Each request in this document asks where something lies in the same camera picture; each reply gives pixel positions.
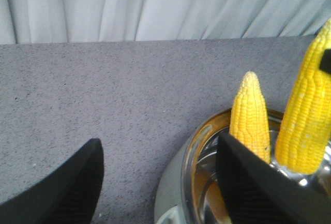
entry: stainless steel bowl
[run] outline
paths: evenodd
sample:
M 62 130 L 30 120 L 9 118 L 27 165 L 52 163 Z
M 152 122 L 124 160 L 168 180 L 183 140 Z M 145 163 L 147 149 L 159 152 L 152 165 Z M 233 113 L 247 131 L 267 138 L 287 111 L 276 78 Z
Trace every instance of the stainless steel bowl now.
M 231 224 L 219 190 L 215 159 L 217 137 L 228 132 L 231 109 L 219 112 L 203 123 L 173 158 L 164 172 L 156 196 L 155 222 L 164 223 L 222 223 Z M 274 158 L 274 147 L 283 114 L 268 110 L 272 162 L 280 173 L 331 196 L 331 143 L 325 149 L 324 160 L 313 175 L 291 173 Z
M 219 190 L 215 159 L 217 137 L 221 132 L 228 132 L 231 110 L 220 112 L 207 120 L 192 136 L 186 149 L 182 172 L 183 209 L 187 223 L 223 223 L 230 224 L 224 201 Z M 298 182 L 303 187 L 331 195 L 331 143 L 326 148 L 324 160 L 313 175 L 291 173 L 280 166 L 274 157 L 275 142 L 282 120 L 282 114 L 268 110 L 270 138 L 272 141 L 272 162 L 270 166 L 285 176 Z

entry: black curved object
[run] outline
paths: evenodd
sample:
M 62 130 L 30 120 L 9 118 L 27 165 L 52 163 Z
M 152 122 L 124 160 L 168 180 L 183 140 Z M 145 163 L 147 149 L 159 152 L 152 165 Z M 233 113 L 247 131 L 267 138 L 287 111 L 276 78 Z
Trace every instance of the black curved object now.
M 52 174 L 1 204 L 0 223 L 88 224 L 100 196 L 103 175 L 101 141 L 90 139 Z
M 286 178 L 228 133 L 218 139 L 216 174 L 233 224 L 331 223 L 331 198 Z

